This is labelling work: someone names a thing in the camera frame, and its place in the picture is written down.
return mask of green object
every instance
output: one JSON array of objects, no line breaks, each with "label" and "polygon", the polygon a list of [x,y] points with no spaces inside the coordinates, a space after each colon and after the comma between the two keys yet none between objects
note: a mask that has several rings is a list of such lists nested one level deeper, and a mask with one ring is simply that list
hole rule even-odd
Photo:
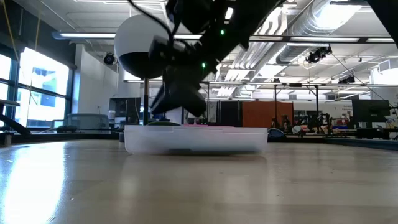
[{"label": "green object", "polygon": [[147,126],[181,126],[181,125],[168,121],[154,121],[147,124]]}]

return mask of black cable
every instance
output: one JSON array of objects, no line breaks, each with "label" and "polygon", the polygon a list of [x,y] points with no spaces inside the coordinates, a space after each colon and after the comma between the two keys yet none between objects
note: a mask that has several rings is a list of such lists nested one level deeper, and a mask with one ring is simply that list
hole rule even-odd
[{"label": "black cable", "polygon": [[[333,54],[333,53],[331,53],[333,56],[334,56],[334,58],[336,58],[336,60],[347,70],[347,71],[349,71],[350,72],[350,74],[352,74],[352,76],[354,76],[358,81],[360,81],[364,86],[366,86],[366,88],[368,88],[371,92],[373,92],[376,96],[378,96],[378,97],[380,97],[380,99],[382,99],[382,100],[386,100],[386,99],[384,99],[383,97],[381,97],[379,94],[377,94],[374,90],[372,90],[370,87],[368,87],[367,86],[367,84],[365,84],[364,82],[362,82],[350,69],[348,69],[340,60],[338,60],[338,58]],[[393,108],[394,106],[390,103],[390,101],[388,101],[388,104]],[[395,113],[396,113],[396,117],[397,117],[397,120],[398,120],[398,114],[397,114],[397,110],[395,109],[395,108],[393,108],[394,109],[394,111],[395,111]]]},{"label": "black cable", "polygon": [[151,15],[149,12],[141,9],[138,7],[132,0],[128,0],[130,5],[134,8],[137,9],[139,12],[143,13],[145,16],[149,17],[150,19],[154,20],[156,23],[158,23],[160,26],[163,27],[164,30],[166,30],[167,35],[169,36],[169,44],[173,46],[173,33],[170,31],[170,29],[167,27],[167,25],[161,21],[160,19],[156,18],[155,16]]}]

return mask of ceiling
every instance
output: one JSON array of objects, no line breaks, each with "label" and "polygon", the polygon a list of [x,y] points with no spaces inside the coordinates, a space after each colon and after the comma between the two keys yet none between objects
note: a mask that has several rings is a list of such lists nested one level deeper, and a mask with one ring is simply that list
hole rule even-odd
[{"label": "ceiling", "polygon": [[[15,0],[31,13],[38,15],[49,25],[64,32],[116,32],[120,24],[129,16],[137,14],[128,4],[104,4],[103,2],[82,0]],[[295,0],[297,6],[287,11],[287,23],[294,23],[296,15],[302,11],[311,0]],[[140,4],[150,13],[172,26],[165,16],[164,3]],[[178,33],[188,33],[186,28],[181,27]],[[387,36],[385,30],[375,13],[370,7],[364,6],[361,10],[343,26],[338,28],[332,35],[380,35]],[[113,50],[112,40],[92,40],[89,48],[96,52],[98,58],[105,52]],[[373,44],[332,44],[333,56],[328,56],[321,63],[309,65],[304,62],[305,55],[298,58],[293,66],[286,67],[281,71],[284,76],[277,76],[282,82],[328,82],[346,71],[346,68],[355,68],[358,78],[367,82],[369,80],[369,68],[377,65],[391,56],[398,56],[396,45],[373,45]],[[236,47],[229,56],[225,58],[225,64],[231,63],[241,51]]]}]

